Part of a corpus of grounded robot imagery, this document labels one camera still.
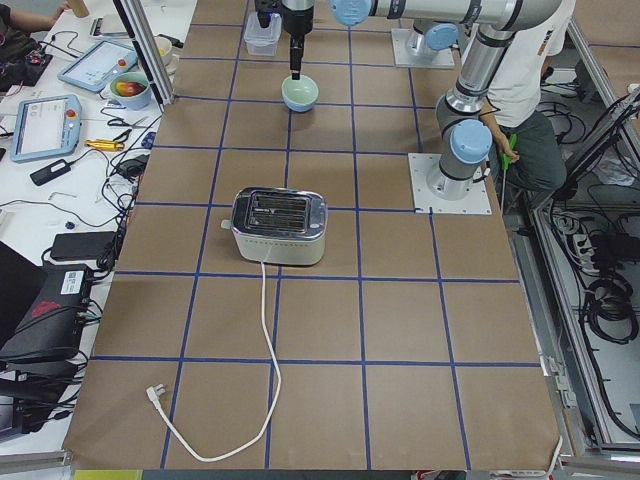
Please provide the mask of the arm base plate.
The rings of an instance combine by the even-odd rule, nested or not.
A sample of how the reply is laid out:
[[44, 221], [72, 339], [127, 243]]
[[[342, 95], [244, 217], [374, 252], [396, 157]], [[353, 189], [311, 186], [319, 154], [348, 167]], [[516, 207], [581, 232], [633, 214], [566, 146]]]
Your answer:
[[423, 33], [415, 29], [392, 29], [391, 43], [397, 67], [453, 69], [452, 46], [459, 37], [451, 23], [436, 24]]
[[486, 176], [480, 167], [467, 180], [452, 180], [439, 167], [440, 154], [408, 155], [414, 211], [424, 214], [491, 215]]

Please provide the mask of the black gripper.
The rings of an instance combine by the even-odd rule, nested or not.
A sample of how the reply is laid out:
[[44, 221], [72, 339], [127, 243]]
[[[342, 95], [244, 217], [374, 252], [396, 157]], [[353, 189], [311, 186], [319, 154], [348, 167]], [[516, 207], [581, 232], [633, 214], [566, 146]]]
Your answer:
[[305, 36], [312, 31], [314, 0], [282, 0], [281, 17], [284, 30], [290, 35], [291, 78], [301, 78]]

